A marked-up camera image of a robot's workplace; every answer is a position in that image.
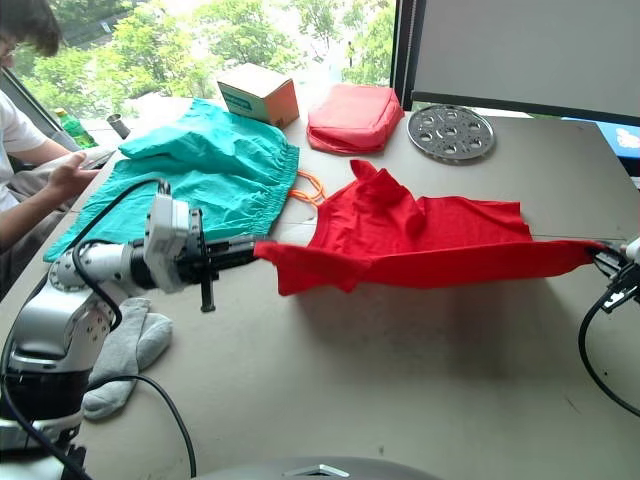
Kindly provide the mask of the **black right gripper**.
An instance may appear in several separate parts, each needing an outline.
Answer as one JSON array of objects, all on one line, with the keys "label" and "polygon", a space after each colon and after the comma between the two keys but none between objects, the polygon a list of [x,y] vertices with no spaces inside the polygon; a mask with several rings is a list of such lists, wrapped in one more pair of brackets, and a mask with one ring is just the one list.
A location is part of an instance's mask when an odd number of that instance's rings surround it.
[{"label": "black right gripper", "polygon": [[631,299],[639,298],[639,265],[626,265],[618,242],[594,240],[591,248],[593,263],[608,279],[611,279],[601,309],[612,313]]}]

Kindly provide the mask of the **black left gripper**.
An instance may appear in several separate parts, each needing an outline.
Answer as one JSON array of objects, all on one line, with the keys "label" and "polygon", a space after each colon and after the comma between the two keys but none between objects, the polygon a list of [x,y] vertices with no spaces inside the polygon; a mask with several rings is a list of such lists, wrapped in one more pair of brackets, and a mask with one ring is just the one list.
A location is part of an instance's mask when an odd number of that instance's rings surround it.
[{"label": "black left gripper", "polygon": [[190,227],[185,245],[176,257],[179,278],[187,285],[200,285],[202,312],[216,310],[213,282],[219,279],[215,269],[231,269],[256,260],[255,237],[232,237],[206,243],[200,208],[190,210]]}]

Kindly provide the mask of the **person's bare hand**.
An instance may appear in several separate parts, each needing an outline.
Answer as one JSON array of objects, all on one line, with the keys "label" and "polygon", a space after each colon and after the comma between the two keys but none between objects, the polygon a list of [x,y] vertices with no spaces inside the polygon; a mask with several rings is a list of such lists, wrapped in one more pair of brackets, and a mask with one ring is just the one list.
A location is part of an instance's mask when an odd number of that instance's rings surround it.
[{"label": "person's bare hand", "polygon": [[80,195],[99,174],[95,169],[84,169],[84,152],[75,152],[64,157],[64,162],[50,175],[45,188],[47,197],[56,204]]}]

